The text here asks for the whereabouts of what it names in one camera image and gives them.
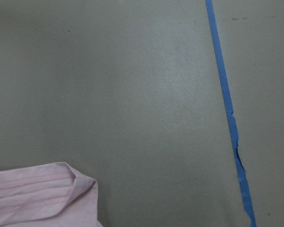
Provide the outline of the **pink Snoopy t-shirt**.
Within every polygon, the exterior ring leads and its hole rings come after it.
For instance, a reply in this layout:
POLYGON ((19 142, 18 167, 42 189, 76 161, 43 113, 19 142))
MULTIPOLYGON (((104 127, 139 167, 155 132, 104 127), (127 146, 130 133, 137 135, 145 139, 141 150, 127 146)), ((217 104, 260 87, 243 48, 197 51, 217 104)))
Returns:
POLYGON ((65 162, 0 171, 0 227, 100 227, 98 183, 65 162))

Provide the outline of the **brown paper table cover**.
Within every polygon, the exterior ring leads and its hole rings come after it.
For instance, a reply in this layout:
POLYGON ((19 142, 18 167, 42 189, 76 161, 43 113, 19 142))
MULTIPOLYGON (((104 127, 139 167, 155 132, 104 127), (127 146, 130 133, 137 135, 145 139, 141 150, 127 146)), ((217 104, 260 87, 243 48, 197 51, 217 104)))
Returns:
MULTIPOLYGON (((284 227, 284 0, 215 0, 257 227, 284 227)), ((204 0, 0 0, 0 170, 67 162, 106 227, 250 227, 204 0)))

